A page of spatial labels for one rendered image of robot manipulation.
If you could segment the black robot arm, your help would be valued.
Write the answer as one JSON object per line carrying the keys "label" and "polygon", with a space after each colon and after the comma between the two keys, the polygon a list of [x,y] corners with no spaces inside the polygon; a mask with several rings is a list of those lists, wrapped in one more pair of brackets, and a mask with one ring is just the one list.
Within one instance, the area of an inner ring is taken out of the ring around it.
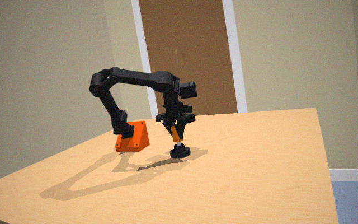
{"label": "black robot arm", "polygon": [[127,123],[128,114],[125,110],[119,110],[109,91],[117,83],[151,87],[163,93],[164,102],[176,101],[178,95],[181,99],[197,97],[196,85],[193,81],[180,83],[180,79],[168,71],[143,73],[112,67],[93,74],[89,91],[94,97],[100,98],[111,116],[113,134],[121,134],[121,139],[133,138],[134,125]]}

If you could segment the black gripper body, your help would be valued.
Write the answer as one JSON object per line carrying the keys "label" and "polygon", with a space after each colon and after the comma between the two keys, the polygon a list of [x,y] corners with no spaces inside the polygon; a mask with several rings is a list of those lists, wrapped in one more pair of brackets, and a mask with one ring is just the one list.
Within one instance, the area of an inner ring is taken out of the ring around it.
{"label": "black gripper body", "polygon": [[188,124],[196,121],[194,114],[184,114],[180,111],[181,102],[179,100],[164,102],[163,108],[166,108],[166,113],[156,115],[156,122],[168,123],[177,120],[177,124]]}

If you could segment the brown cylinder with hole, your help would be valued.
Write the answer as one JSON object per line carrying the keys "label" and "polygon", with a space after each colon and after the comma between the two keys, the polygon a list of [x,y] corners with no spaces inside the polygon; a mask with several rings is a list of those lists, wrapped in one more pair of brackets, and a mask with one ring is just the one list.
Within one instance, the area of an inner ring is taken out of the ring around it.
{"label": "brown cylinder with hole", "polygon": [[175,129],[175,126],[171,127],[171,131],[172,131],[173,142],[182,142],[183,141],[183,139],[179,138],[177,131]]}

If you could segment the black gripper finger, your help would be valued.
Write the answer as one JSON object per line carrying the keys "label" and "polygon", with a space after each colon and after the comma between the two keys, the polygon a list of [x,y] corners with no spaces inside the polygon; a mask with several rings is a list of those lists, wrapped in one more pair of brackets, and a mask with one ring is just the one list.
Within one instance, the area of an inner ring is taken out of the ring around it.
{"label": "black gripper finger", "polygon": [[173,121],[168,122],[168,123],[162,123],[164,125],[164,127],[169,131],[171,136],[172,136],[171,127],[174,126],[175,122],[176,122],[176,120],[173,120]]}
{"label": "black gripper finger", "polygon": [[183,133],[184,133],[184,130],[185,130],[185,125],[186,124],[174,124],[175,129],[176,129],[177,134],[178,134],[180,139],[183,139]]}

